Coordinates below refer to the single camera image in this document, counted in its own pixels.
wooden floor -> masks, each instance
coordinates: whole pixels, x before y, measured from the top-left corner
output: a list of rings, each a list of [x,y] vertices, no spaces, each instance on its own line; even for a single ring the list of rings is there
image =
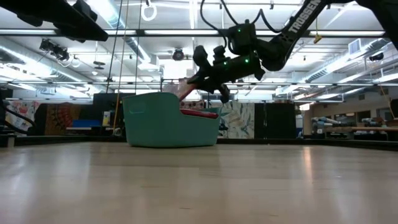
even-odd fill
[[[398,153],[327,146],[0,152],[0,223],[397,223]]]

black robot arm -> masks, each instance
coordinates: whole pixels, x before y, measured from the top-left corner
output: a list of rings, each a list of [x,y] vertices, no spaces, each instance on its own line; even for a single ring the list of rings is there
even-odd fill
[[[219,46],[214,49],[213,66],[207,61],[207,53],[203,46],[194,51],[193,59],[199,71],[188,83],[200,90],[213,93],[219,90],[226,103],[229,90],[224,83],[235,82],[237,79],[253,75],[260,80],[265,74],[261,65],[269,71],[281,70],[297,41],[310,27],[325,6],[333,3],[348,3],[348,0],[305,0],[303,6],[279,34],[270,41],[258,39],[254,23],[246,21],[228,29],[228,48],[236,58],[225,57],[225,49]],[[357,0],[375,14],[387,35],[398,48],[398,0]]]

